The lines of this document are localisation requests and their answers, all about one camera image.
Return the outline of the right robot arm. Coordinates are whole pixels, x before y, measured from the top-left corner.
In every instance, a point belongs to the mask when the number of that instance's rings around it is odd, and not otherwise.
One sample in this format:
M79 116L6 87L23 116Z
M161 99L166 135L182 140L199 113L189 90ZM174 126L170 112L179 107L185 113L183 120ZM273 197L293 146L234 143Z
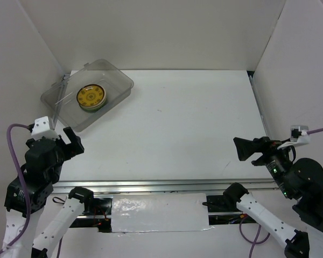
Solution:
M253 166L264 166L283 196L296 200L293 211L305 223L300 231L266 209L241 184L233 183L224 195L229 210L240 210L261 225L284 248L286 257L323 257L323 167L309 158L290 159L295 142L261 137L233 139L238 159L245 161L255 153L261 156Z

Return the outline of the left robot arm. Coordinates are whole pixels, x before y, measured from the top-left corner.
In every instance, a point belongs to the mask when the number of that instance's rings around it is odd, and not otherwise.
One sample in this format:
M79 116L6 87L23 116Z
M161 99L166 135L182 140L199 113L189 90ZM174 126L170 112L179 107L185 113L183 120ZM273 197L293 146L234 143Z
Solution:
M63 164L84 153L85 149L80 137L70 127L63 129L70 140L67 144L54 129L35 122L23 127L31 132L31 138L26 142L25 163L20 165L11 139L12 129L19 126L12 124L6 132L17 178L6 191L6 229L0 257L51 257L77 216L95 210L94 193L75 187L59 213L36 235L39 219L54 184L60 179Z

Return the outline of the yellow patterned plate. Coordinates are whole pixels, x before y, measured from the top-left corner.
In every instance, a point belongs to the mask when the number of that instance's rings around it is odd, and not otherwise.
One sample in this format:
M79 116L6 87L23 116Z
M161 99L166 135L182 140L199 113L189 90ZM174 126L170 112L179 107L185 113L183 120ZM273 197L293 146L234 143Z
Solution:
M106 91L98 84L89 84L82 87L76 94L78 104L92 106L104 102Z

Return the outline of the cream plate with black patch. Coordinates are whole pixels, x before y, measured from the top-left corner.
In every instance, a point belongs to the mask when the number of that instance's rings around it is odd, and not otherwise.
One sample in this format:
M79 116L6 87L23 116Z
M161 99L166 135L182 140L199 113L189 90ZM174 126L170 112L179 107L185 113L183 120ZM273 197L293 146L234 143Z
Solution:
M88 108L88 109L94 109L94 108L103 107L104 105L105 105L105 102L98 103L98 104L92 105L92 106L85 106L85 105L79 104L79 107L84 107L84 108Z

